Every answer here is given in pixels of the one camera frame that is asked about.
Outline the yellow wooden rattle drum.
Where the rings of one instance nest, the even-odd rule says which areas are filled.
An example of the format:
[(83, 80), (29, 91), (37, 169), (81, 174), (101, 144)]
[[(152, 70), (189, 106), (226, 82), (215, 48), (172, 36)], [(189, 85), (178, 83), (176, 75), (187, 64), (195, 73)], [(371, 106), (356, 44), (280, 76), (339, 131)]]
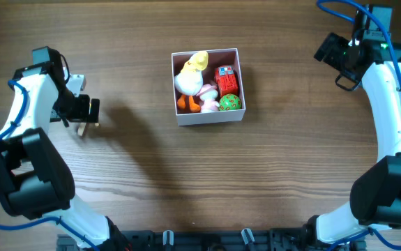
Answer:
[(86, 123), (86, 122), (81, 122), (79, 123), (77, 127), (77, 135), (79, 137), (85, 136), (89, 128), (99, 128), (100, 124), (99, 123)]

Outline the white plush duck yellow hat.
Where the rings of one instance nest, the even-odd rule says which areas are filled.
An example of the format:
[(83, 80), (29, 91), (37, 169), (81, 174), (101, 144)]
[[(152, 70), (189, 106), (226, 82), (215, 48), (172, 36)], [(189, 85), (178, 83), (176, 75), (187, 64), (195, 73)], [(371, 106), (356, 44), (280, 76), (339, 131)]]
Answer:
[(194, 53), (183, 65), (180, 73), (174, 77), (174, 87), (181, 94), (176, 101), (179, 109), (188, 108), (192, 113), (201, 111), (200, 105), (195, 102), (196, 96), (203, 87), (202, 72), (209, 62), (207, 51)]

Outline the red toy fire truck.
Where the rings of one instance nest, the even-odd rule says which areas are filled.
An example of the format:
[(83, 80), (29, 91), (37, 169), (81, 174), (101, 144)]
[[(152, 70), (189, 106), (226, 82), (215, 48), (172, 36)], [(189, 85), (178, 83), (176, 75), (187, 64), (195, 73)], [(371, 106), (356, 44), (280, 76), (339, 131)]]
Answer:
[(224, 65), (216, 68), (214, 80), (218, 85), (220, 97), (227, 94), (238, 95), (239, 86), (233, 66)]

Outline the green numbered ball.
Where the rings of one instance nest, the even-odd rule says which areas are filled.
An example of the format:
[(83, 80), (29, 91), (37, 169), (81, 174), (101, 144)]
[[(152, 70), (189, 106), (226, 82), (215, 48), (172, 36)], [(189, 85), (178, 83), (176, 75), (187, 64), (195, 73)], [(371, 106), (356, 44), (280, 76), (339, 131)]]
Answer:
[(242, 108), (241, 99), (235, 94), (226, 94), (219, 101), (220, 111), (238, 110)]

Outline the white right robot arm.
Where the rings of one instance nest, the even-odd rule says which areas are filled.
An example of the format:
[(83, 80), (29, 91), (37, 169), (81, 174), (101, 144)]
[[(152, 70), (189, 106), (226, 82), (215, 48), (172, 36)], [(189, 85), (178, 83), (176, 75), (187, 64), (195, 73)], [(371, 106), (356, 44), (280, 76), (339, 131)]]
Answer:
[(330, 33), (315, 53), (316, 60), (366, 92), (378, 154), (354, 182), (347, 203), (307, 223), (308, 245), (332, 250), (368, 234), (401, 229), (401, 44), (391, 40), (391, 15), (389, 6), (357, 4), (351, 38)]

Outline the pink cardboard box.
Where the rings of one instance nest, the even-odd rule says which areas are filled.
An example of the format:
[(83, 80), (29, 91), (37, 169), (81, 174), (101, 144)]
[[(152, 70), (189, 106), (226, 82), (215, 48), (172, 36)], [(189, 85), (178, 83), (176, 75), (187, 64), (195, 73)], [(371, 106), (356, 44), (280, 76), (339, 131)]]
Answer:
[[(214, 75), (215, 69), (224, 66), (231, 65), (234, 68), (234, 72), (238, 81), (239, 91), (238, 97), (242, 101), (242, 108), (238, 110), (230, 110), (230, 111), (218, 111), (218, 112), (210, 112), (210, 113), (192, 113), (188, 108), (179, 109), (176, 106), (176, 101), (181, 96), (181, 94), (174, 87), (174, 77), (178, 75), (184, 65), (184, 63), (196, 52), (177, 52), (172, 54), (172, 77), (173, 77), (173, 91), (174, 91), (174, 108), (176, 114), (176, 121), (179, 126), (191, 126), (191, 125), (199, 125), (199, 124), (207, 124), (207, 123), (222, 123), (222, 122), (231, 122), (231, 121), (240, 121), (245, 114), (245, 94), (243, 90), (243, 83), (241, 79), (241, 64), (239, 61), (239, 51), (236, 48), (227, 48), (227, 49), (219, 49), (219, 50), (205, 50), (209, 53), (209, 62), (206, 69), (202, 72), (203, 75), (203, 83), (212, 84), (217, 86), (215, 83)], [(196, 96), (194, 96), (195, 102), (200, 105), (201, 101)], [(219, 102), (221, 99), (219, 91), (217, 101)]]

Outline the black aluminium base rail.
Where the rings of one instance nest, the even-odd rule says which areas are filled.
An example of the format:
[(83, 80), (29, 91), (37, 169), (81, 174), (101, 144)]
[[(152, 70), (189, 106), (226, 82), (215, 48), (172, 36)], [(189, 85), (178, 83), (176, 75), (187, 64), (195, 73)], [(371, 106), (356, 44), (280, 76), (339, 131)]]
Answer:
[(309, 230), (300, 228), (270, 229), (266, 231), (198, 231), (175, 232), (166, 230), (124, 231), (126, 244), (103, 243), (97, 250), (132, 251), (295, 251), (295, 250), (366, 250), (363, 237), (356, 241), (346, 241), (334, 248), (330, 244), (313, 241)]

